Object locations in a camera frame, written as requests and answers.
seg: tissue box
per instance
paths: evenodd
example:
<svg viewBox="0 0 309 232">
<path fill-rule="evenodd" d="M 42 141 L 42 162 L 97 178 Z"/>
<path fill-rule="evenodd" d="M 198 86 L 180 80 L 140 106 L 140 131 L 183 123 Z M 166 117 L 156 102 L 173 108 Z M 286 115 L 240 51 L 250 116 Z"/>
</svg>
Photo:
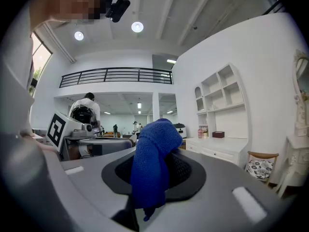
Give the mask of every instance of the tissue box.
<svg viewBox="0 0 309 232">
<path fill-rule="evenodd" d="M 215 131 L 212 133 L 212 137 L 215 138 L 224 138 L 224 131 Z"/>
</svg>

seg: black and white cushion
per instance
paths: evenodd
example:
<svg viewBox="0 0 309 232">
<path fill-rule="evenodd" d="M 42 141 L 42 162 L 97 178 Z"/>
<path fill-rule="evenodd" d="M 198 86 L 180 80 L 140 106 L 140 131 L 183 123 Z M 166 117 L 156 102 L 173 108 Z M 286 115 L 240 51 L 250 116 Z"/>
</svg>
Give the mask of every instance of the black and white cushion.
<svg viewBox="0 0 309 232">
<path fill-rule="evenodd" d="M 248 163 L 248 172 L 255 178 L 269 178 L 273 163 L 267 160 L 251 160 Z"/>
</svg>

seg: blue towel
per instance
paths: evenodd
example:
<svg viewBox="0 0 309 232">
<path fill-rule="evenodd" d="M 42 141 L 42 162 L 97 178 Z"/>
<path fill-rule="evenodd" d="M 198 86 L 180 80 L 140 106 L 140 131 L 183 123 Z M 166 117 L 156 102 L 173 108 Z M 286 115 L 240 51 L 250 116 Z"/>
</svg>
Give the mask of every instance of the blue towel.
<svg viewBox="0 0 309 232">
<path fill-rule="evenodd" d="M 165 204 L 169 188 L 169 170 L 165 157 L 183 142 L 173 124 L 161 118 L 140 132 L 131 171 L 132 196 L 135 209 L 143 208 L 144 221 L 155 209 Z"/>
</svg>

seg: black metal railing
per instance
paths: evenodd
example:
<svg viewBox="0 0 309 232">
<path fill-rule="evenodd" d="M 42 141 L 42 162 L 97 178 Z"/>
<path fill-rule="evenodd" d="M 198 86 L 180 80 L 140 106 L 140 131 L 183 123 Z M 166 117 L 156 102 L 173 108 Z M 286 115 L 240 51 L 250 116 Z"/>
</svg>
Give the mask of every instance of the black metal railing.
<svg viewBox="0 0 309 232">
<path fill-rule="evenodd" d="M 280 0 L 277 0 L 273 5 L 271 5 L 271 7 L 266 10 L 262 15 L 266 15 L 271 13 L 271 11 L 273 11 L 273 13 L 280 13 L 280 12 L 285 12 L 285 7 L 283 6 L 283 4 L 281 3 Z"/>
<path fill-rule="evenodd" d="M 173 84 L 172 72 L 148 68 L 103 68 L 62 76 L 60 87 L 102 82 L 147 82 Z"/>
</svg>

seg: round ceiling light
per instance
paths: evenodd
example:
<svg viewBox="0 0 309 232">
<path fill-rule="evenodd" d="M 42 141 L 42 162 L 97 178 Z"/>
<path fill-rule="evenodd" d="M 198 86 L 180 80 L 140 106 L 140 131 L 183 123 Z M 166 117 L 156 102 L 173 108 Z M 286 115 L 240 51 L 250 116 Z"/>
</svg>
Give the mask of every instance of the round ceiling light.
<svg viewBox="0 0 309 232">
<path fill-rule="evenodd" d="M 82 32 L 77 31 L 77 32 L 74 34 L 74 37 L 75 37 L 75 39 L 77 39 L 78 41 L 82 41 L 83 38 L 84 38 L 84 34 L 83 34 Z"/>
<path fill-rule="evenodd" d="M 140 33 L 140 32 L 143 31 L 144 25 L 143 25 L 141 22 L 137 21 L 137 22 L 134 22 L 134 23 L 132 24 L 132 27 L 131 27 L 131 28 L 132 28 L 132 30 L 133 30 L 134 32 Z"/>
</svg>

